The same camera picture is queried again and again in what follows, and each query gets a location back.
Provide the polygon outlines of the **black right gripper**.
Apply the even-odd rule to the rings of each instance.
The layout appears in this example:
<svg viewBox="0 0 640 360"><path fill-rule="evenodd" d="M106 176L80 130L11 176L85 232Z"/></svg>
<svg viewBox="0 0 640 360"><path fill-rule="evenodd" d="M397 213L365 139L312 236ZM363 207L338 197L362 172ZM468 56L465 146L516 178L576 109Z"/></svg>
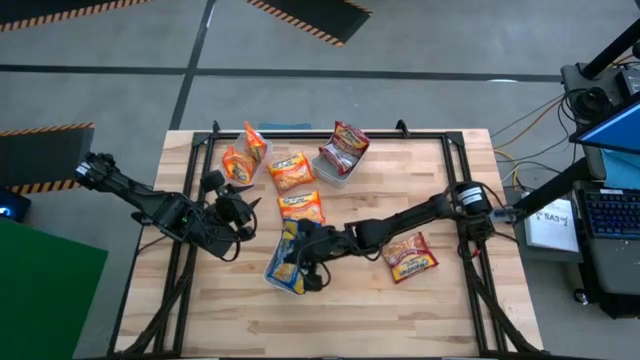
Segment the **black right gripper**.
<svg viewBox="0 0 640 360"><path fill-rule="evenodd" d="M305 292L320 292L331 282L326 262L350 254L350 238L343 231L301 219L287 253L287 263L293 264L302 276Z"/></svg>

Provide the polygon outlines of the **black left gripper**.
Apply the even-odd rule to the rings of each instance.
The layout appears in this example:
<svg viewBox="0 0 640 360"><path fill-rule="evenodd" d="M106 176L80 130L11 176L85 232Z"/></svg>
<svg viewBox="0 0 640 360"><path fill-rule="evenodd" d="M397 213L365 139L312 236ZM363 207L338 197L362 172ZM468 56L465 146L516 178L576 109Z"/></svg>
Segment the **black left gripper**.
<svg viewBox="0 0 640 360"><path fill-rule="evenodd" d="M255 237L258 226L256 206L261 197L247 203L240 193L250 190L253 185L235 186L225 180L220 170L213 170L201 178L201 189L205 193L214 191L217 195L213 205L215 214L226 225L234 223L234 241L244 242Z"/></svg>

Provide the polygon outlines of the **translucent plastic storage bin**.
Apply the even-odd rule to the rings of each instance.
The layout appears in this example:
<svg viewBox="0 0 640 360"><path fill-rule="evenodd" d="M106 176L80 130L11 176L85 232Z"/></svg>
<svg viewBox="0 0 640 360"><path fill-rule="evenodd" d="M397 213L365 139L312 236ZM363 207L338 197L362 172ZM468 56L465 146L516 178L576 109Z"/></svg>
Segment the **translucent plastic storage bin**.
<svg viewBox="0 0 640 360"><path fill-rule="evenodd" d="M273 143L270 140L267 140L264 137L263 137L263 139L267 143L266 156L265 156L265 158L264 158L264 160L262 162L260 162L260 163L256 162L256 169L255 169L255 172L254 172L254 175L253 175L253 179L248 185L254 185L260 180L260 178L262 177L263 173L266 171L267 165L269 164L269 162L272 160L272 157L273 157ZM237 137L237 139L230 146L234 146L237 150L245 152L248 155L250 155L245 149L245 132L241 132L240 135ZM230 182L232 185L235 185L235 186L242 186L243 185L243 184L240 184L240 183L238 183L236 181L233 181L233 180L230 180L230 179L227 178L224 166L222 164L222 160L221 160L221 169L222 169L222 173L223 173L225 179L228 182Z"/></svg>

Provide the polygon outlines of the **white plastic storage bin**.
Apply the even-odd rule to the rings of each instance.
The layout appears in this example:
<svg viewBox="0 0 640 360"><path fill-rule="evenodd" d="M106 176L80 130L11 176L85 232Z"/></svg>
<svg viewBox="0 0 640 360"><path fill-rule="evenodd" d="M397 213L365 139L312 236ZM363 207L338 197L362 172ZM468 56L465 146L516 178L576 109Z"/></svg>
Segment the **white plastic storage bin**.
<svg viewBox="0 0 640 360"><path fill-rule="evenodd" d="M315 270L303 270L294 258L285 258L294 253L294 243L300 238L298 222L287 219L269 264L264 271L264 281L285 292L301 296L323 288L322 277Z"/></svg>
<svg viewBox="0 0 640 360"><path fill-rule="evenodd" d="M321 146L328 143L332 143L331 140L332 140L333 133L331 134L327 142L322 144ZM349 182L349 179L352 177L353 173L359 168L366 152L359 158L359 161L356 164L356 166L349 173L346 173L344 175L339 175L338 171L319 152L319 155L311 161L314 174L318 178L326 181L327 183L329 183L335 188L338 188L338 189L345 188L347 183Z"/></svg>

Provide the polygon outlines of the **black hazard-striped mat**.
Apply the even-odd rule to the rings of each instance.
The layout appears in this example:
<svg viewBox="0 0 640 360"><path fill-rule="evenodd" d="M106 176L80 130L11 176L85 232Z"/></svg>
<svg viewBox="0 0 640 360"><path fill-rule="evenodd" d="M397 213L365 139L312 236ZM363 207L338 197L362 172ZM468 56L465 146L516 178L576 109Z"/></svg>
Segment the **black hazard-striped mat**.
<svg viewBox="0 0 640 360"><path fill-rule="evenodd" d="M343 47L372 15L352 0L244 1L334 47Z"/></svg>
<svg viewBox="0 0 640 360"><path fill-rule="evenodd" d="M89 122L0 132L0 187L18 195L79 188L75 169L94 131Z"/></svg>
<svg viewBox="0 0 640 360"><path fill-rule="evenodd" d="M0 32L56 23L152 0L0 0Z"/></svg>

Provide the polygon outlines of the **green board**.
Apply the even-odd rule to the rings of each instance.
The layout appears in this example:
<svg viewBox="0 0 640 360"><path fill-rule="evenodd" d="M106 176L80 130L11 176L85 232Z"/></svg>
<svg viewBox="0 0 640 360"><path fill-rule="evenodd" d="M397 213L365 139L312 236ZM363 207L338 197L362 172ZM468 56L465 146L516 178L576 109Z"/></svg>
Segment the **green board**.
<svg viewBox="0 0 640 360"><path fill-rule="evenodd" d="M0 360L71 360L107 257L0 219Z"/></svg>

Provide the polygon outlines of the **black device with blue light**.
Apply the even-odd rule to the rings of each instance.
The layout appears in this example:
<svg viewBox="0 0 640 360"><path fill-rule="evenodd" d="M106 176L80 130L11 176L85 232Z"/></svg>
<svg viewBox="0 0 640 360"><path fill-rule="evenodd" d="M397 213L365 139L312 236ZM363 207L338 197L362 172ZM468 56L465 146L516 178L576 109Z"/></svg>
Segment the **black device with blue light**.
<svg viewBox="0 0 640 360"><path fill-rule="evenodd" d="M30 206L30 199L0 187L0 217L22 223Z"/></svg>

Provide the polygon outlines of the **white paper sheet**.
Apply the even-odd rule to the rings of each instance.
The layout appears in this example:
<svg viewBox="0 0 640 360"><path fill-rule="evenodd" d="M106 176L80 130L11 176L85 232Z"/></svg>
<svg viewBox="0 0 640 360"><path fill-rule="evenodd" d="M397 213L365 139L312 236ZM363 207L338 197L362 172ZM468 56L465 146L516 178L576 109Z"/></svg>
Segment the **white paper sheet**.
<svg viewBox="0 0 640 360"><path fill-rule="evenodd" d="M528 246L578 253L570 200L557 199L524 220Z"/></svg>

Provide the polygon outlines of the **black stand pole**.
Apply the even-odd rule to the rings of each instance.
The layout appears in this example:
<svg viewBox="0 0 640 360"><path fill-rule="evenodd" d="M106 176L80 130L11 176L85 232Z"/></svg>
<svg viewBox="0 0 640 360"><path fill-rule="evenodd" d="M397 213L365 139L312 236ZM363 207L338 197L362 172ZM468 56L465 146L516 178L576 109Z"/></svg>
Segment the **black stand pole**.
<svg viewBox="0 0 640 360"><path fill-rule="evenodd" d="M597 77L638 41L640 41L640 18L632 23L587 65L581 65L581 75L587 79Z"/></svg>
<svg viewBox="0 0 640 360"><path fill-rule="evenodd" d="M575 182L589 180L590 178L588 161L582 158L515 203L513 205L517 215L515 223L525 220L546 205L569 193L573 189Z"/></svg>

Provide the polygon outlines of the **black laptop keyboard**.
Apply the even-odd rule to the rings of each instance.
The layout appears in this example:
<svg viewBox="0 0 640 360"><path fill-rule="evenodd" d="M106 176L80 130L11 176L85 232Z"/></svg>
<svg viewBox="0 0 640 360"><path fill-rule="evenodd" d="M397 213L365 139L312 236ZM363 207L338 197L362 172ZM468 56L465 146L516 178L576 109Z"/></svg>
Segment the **black laptop keyboard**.
<svg viewBox="0 0 640 360"><path fill-rule="evenodd" d="M574 189L601 289L640 296L640 190L590 181Z"/></svg>

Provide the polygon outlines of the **grey equipment box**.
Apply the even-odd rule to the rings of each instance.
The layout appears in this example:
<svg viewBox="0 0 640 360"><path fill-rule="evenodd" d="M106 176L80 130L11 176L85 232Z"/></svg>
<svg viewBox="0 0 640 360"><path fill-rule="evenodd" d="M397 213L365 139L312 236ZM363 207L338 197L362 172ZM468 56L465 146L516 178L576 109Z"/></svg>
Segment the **grey equipment box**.
<svg viewBox="0 0 640 360"><path fill-rule="evenodd" d="M562 109L577 127L582 127L640 93L640 63L607 67L593 79L581 75L580 64L565 65L561 80L565 90Z"/></svg>

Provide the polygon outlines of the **light blue sheet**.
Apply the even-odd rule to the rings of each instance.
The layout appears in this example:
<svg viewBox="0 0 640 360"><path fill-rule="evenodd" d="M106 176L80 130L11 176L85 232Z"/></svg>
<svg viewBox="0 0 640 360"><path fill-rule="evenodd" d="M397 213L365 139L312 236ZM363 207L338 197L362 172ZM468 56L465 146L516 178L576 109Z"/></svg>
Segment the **light blue sheet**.
<svg viewBox="0 0 640 360"><path fill-rule="evenodd" d="M602 149L606 171L605 186L640 190L640 155Z"/></svg>

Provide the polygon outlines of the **monitor with blue screen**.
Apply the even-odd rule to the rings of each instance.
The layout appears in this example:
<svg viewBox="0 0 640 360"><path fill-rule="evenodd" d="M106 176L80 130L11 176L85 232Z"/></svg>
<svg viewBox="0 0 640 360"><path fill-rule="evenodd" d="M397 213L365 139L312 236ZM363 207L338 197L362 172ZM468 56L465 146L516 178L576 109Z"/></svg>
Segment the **monitor with blue screen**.
<svg viewBox="0 0 640 360"><path fill-rule="evenodd" d="M577 130L569 141L640 155L640 93L616 105L598 121Z"/></svg>

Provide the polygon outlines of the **black aluminium table frame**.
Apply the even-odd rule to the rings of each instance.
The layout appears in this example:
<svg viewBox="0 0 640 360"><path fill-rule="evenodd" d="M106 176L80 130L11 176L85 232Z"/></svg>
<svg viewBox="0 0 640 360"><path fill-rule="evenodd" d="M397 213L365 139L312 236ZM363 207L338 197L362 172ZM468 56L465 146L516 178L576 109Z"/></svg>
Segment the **black aluminium table frame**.
<svg viewBox="0 0 640 360"><path fill-rule="evenodd" d="M371 146L342 185L314 182L330 225L403 213L467 181L502 188L484 130L370 132ZM260 171L245 198L257 204L252 240L228 260L161 238L148 228L129 271L108 357L447 358L530 360L542 354L519 249L511 228L481 233L453 220L422 226L436 267L395 283L386 264L346 257L328 265L330 283L294 295L264 276L283 221L273 180Z"/></svg>

